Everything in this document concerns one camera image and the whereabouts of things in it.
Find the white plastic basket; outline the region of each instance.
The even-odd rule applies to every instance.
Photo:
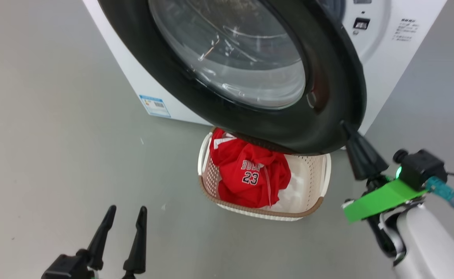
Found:
[[[217,166],[210,158],[210,132],[203,143],[198,156],[198,176],[201,189],[206,197],[223,209],[251,217],[277,221],[296,221],[312,214],[319,208],[328,188],[331,172],[330,154],[319,156],[285,155],[291,169],[291,183],[300,191],[298,203],[289,212],[277,212],[272,208],[247,208],[222,201],[218,196],[218,182],[222,179]]]

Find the washing machine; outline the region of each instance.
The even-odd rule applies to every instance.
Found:
[[[367,131],[446,2],[83,1],[150,115],[298,154]]]

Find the gray floor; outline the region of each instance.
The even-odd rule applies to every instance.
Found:
[[[0,1],[0,278],[40,277],[89,243],[113,203],[103,278],[123,275],[141,205],[142,277],[393,277],[368,227],[344,220],[340,204],[363,184],[343,152],[315,214],[259,220],[201,193],[195,161],[208,129],[146,114],[80,0]],[[387,159],[429,148],[454,170],[454,0],[367,137]],[[427,206],[454,236],[454,211],[436,198]]]

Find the green tape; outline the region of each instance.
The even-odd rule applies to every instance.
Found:
[[[379,189],[362,196],[344,208],[347,220],[352,223],[379,214],[402,203],[427,193],[417,192],[399,179],[393,180]]]

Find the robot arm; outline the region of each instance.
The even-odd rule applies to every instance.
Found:
[[[367,180],[362,198],[343,205],[348,219],[353,221],[353,214],[353,218],[361,214],[359,219],[368,222],[381,250],[393,259],[397,278],[453,279],[454,240],[423,205],[424,195],[434,193],[454,208],[454,190],[445,184],[444,163],[426,150],[415,154],[399,150],[394,161],[402,169],[393,180],[382,174],[388,166],[365,138],[345,123],[342,126],[354,176]]]
[[[98,279],[98,270],[103,268],[105,242],[116,210],[115,205],[110,206],[87,249],[80,249],[75,256],[60,255],[41,279]],[[124,263],[126,273],[122,279],[135,279],[134,274],[142,274],[146,270],[147,219],[148,211],[146,207],[141,207],[136,221],[136,236],[129,258]]]

